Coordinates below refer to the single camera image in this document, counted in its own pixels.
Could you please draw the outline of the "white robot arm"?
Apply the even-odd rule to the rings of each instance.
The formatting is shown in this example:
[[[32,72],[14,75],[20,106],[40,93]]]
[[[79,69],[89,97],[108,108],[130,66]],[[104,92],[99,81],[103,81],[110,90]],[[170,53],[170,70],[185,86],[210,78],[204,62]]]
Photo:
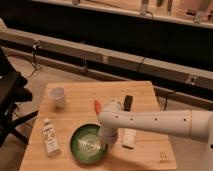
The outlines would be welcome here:
[[[112,100],[104,107],[95,100],[94,108],[103,146],[115,144],[119,128],[190,138],[206,143],[200,171],[213,171],[213,111],[130,112],[123,111],[118,100]]]

